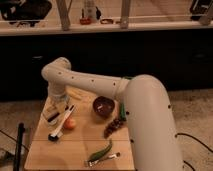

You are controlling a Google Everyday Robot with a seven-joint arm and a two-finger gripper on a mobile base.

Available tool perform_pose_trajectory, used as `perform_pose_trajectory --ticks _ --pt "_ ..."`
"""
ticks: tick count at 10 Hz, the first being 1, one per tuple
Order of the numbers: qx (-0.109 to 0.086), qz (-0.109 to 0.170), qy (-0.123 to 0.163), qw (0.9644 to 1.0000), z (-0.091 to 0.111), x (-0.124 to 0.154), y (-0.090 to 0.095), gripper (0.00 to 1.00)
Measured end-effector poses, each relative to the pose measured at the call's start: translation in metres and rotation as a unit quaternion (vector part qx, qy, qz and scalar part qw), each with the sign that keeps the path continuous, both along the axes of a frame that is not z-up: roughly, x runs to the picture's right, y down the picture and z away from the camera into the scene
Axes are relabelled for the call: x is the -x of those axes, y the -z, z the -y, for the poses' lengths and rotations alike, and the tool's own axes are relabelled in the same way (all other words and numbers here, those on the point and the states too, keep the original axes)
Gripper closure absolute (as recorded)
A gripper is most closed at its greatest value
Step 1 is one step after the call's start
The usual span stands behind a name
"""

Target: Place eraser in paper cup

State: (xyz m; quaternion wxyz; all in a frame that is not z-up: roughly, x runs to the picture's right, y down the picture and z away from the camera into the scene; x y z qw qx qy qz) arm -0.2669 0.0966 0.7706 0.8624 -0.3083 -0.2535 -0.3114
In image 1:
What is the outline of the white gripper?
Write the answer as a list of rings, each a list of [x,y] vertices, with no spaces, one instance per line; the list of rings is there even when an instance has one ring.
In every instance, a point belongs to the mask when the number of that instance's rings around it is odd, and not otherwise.
[[[56,113],[59,113],[59,114],[63,113],[66,110],[66,108],[69,106],[69,100],[70,100],[70,97],[66,93],[63,93],[63,94],[50,93],[48,97],[50,100],[50,107],[42,111],[42,116],[44,117],[46,121],[49,117],[51,117],[52,115]],[[47,121],[47,123],[49,125],[55,125],[57,121],[58,119],[55,118],[51,122]]]

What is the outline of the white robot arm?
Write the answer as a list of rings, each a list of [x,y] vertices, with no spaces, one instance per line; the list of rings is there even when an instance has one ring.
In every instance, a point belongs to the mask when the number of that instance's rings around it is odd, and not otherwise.
[[[46,64],[41,75],[48,82],[48,96],[55,102],[65,99],[65,88],[72,86],[123,103],[137,171],[183,171],[170,100],[157,78],[147,74],[127,79],[76,72],[64,57]]]

